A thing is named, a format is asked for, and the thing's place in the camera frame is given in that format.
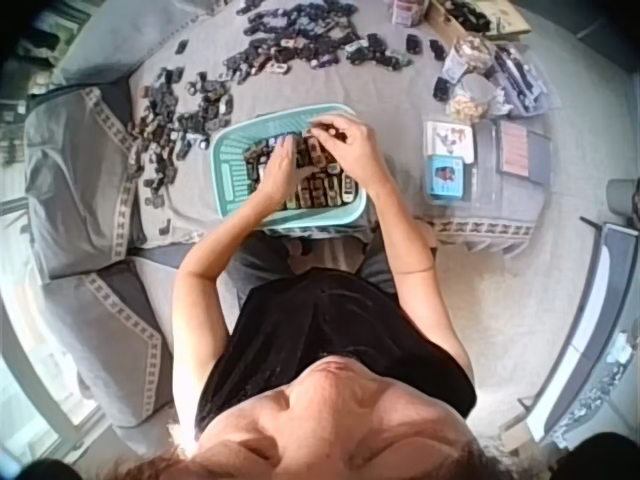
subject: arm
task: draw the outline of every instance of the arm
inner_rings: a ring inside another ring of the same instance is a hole
[[[295,188],[293,140],[274,151],[265,178],[247,202],[183,260],[173,289],[173,394],[180,423],[191,427],[200,393],[229,340],[216,281],[244,238]]]
[[[449,352],[473,380],[471,361],[440,292],[433,255],[384,165],[373,130],[343,115],[327,115],[317,121],[332,124],[346,135],[346,142],[341,142],[323,129],[313,129],[344,170],[371,196],[400,306],[420,333]]]

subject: black top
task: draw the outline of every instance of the black top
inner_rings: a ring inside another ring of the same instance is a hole
[[[476,403],[462,367],[415,329],[396,300],[349,273],[312,269],[251,291],[200,396],[197,435],[225,410],[292,382],[327,355],[355,357],[463,417]]]

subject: hand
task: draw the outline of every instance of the hand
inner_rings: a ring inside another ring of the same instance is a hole
[[[256,193],[264,198],[271,210],[277,210],[303,178],[318,171],[316,167],[296,169],[295,153],[293,136],[280,137],[264,170]]]
[[[311,129],[311,133],[362,188],[373,193],[393,183],[371,127],[343,114],[323,115],[315,118],[312,123],[331,125],[346,136],[346,141],[343,142],[322,128]]]

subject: mint green basket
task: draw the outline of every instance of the mint green basket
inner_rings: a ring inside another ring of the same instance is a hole
[[[314,117],[336,111],[354,114],[345,105],[312,105],[258,117],[222,131],[211,147],[213,189],[220,215],[231,215],[249,196],[250,181],[243,156],[247,148],[264,138],[306,130]],[[366,206],[367,194],[358,186],[358,196],[348,205],[276,212],[263,222],[262,227],[284,229],[346,225],[358,219]]]

